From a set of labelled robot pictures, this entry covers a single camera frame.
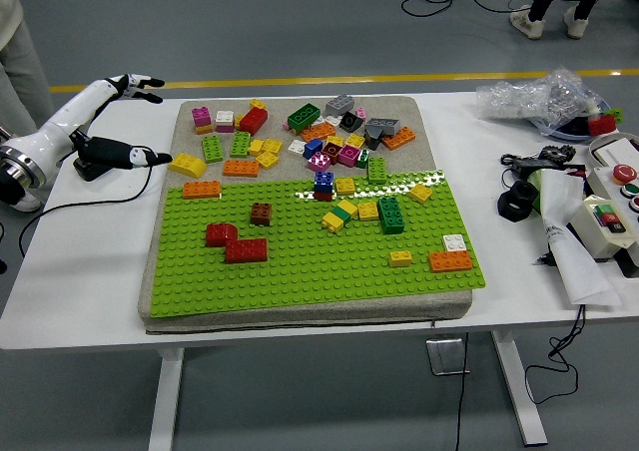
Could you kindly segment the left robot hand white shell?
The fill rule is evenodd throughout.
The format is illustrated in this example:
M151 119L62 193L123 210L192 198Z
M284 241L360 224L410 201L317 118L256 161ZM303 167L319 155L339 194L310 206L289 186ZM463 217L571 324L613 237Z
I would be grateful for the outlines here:
M86 132L106 107L123 97L160 104L162 99L149 92L161 88L161 79L124 74L97 80L57 111L37 132L8 140L1 147L1 163L19 171L24 188L38 189L51 180L56 165L72 151L71 135Z

